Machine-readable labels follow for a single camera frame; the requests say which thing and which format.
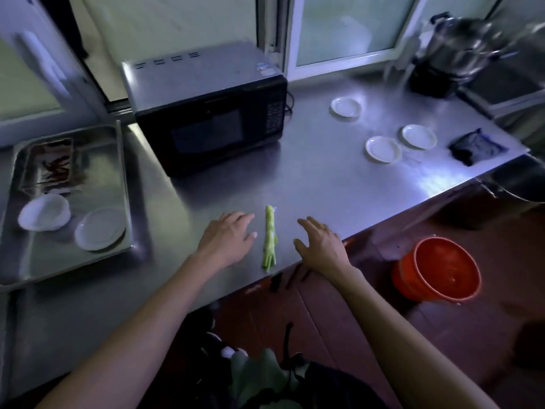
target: microwave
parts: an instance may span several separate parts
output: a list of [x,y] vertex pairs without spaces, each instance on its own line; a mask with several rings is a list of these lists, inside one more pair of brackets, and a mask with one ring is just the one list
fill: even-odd
[[127,61],[122,67],[136,122],[169,176],[282,137],[288,83],[252,43]]

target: person's left hand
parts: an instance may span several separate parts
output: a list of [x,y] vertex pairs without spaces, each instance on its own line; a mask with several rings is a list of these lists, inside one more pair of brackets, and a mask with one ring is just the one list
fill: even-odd
[[242,260],[253,245],[256,232],[246,235],[254,214],[233,212],[210,221],[196,254],[213,262],[218,270]]

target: microwave window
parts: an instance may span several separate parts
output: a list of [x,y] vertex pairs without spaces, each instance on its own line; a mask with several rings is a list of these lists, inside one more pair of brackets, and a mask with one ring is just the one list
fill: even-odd
[[241,142],[243,135],[240,110],[215,114],[201,122],[173,129],[171,135],[181,154],[215,151]]

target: hand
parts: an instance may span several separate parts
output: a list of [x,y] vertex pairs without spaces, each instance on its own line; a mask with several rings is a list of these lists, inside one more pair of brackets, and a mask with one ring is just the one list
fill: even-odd
[[333,282],[337,274],[347,267],[352,268],[344,245],[337,234],[331,232],[327,225],[316,221],[311,216],[298,219],[297,222],[309,235],[309,246],[299,239],[293,240],[295,249],[303,258],[303,264],[317,271]]
[[210,221],[195,254],[212,261],[218,271],[242,260],[257,237],[256,232],[246,235],[253,217],[254,214],[233,212]]

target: metal table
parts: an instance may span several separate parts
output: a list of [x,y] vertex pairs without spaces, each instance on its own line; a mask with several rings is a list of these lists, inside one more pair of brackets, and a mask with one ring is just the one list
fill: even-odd
[[[312,215],[341,238],[458,186],[526,152],[516,139],[461,100],[414,94],[398,74],[329,75],[291,85],[292,119],[279,144],[250,152],[184,179],[165,176],[138,126],[125,129],[127,187],[136,247],[96,264],[24,289],[17,301],[11,397],[72,370],[146,301],[197,247],[211,219],[223,212],[255,213],[259,236],[246,258],[202,290],[194,309],[262,279],[265,205],[276,210],[277,266],[299,260],[293,238],[305,240],[296,219]],[[355,121],[333,116],[336,96],[364,104]],[[399,128],[430,127],[431,151],[404,147],[391,165],[372,162],[364,143],[374,135],[398,137]],[[447,144],[482,128],[510,150],[465,167]],[[5,165],[0,153],[0,169]]]

